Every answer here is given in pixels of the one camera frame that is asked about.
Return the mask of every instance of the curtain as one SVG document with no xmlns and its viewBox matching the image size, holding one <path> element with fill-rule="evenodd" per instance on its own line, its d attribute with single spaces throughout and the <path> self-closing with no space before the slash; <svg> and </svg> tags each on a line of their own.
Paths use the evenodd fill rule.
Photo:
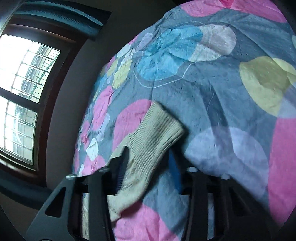
<svg viewBox="0 0 296 241">
<path fill-rule="evenodd" d="M 16 15 L 41 17 L 47 22 L 75 29 L 95 39 L 110 16 L 110 12 L 75 2 L 62 0 L 26 0 Z"/>
<path fill-rule="evenodd" d="M 0 35 L 22 0 L 0 0 Z"/>
</svg>

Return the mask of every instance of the window pane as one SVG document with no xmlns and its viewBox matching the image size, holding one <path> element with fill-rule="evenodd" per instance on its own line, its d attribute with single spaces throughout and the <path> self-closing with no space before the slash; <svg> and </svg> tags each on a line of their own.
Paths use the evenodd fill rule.
<svg viewBox="0 0 296 241">
<path fill-rule="evenodd" d="M 37 113 L 0 96 L 0 149 L 33 164 Z"/>
<path fill-rule="evenodd" d="M 39 102 L 43 86 L 60 51 L 24 38 L 0 38 L 0 87 Z"/>
</svg>

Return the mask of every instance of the sock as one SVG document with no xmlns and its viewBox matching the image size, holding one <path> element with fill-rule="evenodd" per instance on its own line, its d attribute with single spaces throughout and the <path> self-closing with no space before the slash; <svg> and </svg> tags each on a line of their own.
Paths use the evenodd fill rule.
<svg viewBox="0 0 296 241">
<path fill-rule="evenodd" d="M 182 125 L 154 102 L 140 126 L 114 150 L 107 165 L 122 155 L 125 146 L 129 148 L 129 159 L 121 189 L 117 195 L 107 196 L 112 222 L 144 195 L 159 161 L 183 132 Z"/>
</svg>

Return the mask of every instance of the bed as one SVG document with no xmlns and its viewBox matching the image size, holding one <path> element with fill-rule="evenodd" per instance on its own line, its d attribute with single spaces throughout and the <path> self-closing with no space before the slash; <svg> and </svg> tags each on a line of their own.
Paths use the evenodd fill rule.
<svg viewBox="0 0 296 241">
<path fill-rule="evenodd" d="M 103 67 L 78 134 L 73 173 L 104 166 L 158 101 L 187 132 L 184 156 L 206 174 L 230 174 L 282 225 L 296 204 L 295 47 L 294 32 L 270 0 L 175 7 Z M 152 188 L 116 222 L 118 241 L 181 239 L 189 198 L 161 168 Z M 84 194 L 87 239 L 88 201 Z"/>
</svg>

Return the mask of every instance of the bedsheet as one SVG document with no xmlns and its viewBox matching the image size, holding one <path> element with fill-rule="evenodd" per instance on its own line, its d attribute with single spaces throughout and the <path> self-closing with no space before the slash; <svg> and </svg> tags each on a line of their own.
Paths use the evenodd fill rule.
<svg viewBox="0 0 296 241">
<path fill-rule="evenodd" d="M 184 125 L 182 151 L 193 165 L 230 174 L 283 224 L 296 204 L 295 47 L 296 36 L 269 0 L 195 0 L 172 9 L 102 69 L 73 172 L 89 175 L 105 165 L 158 101 Z M 116 222 L 117 240 L 181 239 L 189 198 L 178 194 L 167 166 L 158 172 Z"/>
</svg>

